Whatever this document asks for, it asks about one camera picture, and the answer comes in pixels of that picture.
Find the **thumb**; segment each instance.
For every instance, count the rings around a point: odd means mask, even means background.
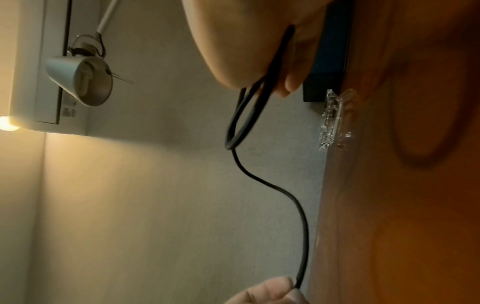
[[[284,298],[273,301],[270,304],[309,304],[309,302],[300,290],[292,289]]]

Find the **hand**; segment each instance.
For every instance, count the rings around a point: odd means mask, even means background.
[[[289,25],[295,37],[276,91],[287,96],[310,73],[331,0],[183,0],[188,24],[219,82],[249,87],[267,73]]]
[[[240,292],[225,304],[309,304],[288,277],[277,277]]]

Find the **fingernail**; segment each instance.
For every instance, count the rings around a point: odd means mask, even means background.
[[[307,302],[304,294],[298,289],[293,289],[286,295],[286,297],[291,299],[296,304],[305,304]]]

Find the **brown table surface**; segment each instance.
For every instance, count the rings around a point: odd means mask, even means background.
[[[311,304],[480,303],[480,1],[357,0]]]

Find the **lamp arm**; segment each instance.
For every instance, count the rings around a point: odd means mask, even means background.
[[[106,30],[107,26],[109,25],[110,21],[112,20],[112,17],[115,13],[115,10],[119,6],[121,0],[111,0],[110,5],[108,6],[105,15],[100,21],[100,24],[98,28],[96,29],[96,32],[99,33],[100,35],[104,34],[104,31]]]

